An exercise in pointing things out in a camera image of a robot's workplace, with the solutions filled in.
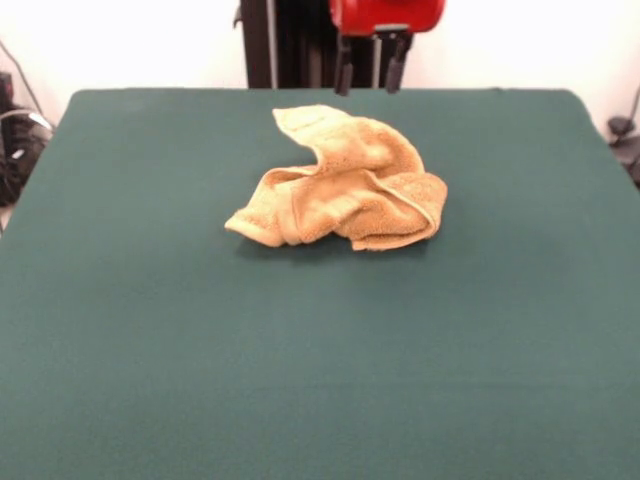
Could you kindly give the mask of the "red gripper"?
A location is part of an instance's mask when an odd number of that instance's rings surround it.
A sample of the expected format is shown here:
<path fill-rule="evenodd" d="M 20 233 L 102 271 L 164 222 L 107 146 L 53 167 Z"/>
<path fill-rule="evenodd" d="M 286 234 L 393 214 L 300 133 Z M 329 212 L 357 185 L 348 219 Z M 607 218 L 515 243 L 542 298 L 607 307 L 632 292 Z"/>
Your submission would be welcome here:
<path fill-rule="evenodd" d="M 348 95 L 352 85 L 352 45 L 346 36 L 407 31 L 409 33 L 398 33 L 393 38 L 393 55 L 386 72 L 386 91 L 397 93 L 412 47 L 412 33 L 434 29 L 444 7 L 444 0 L 330 0 L 331 19 L 341 33 L 337 35 L 334 92 Z"/>

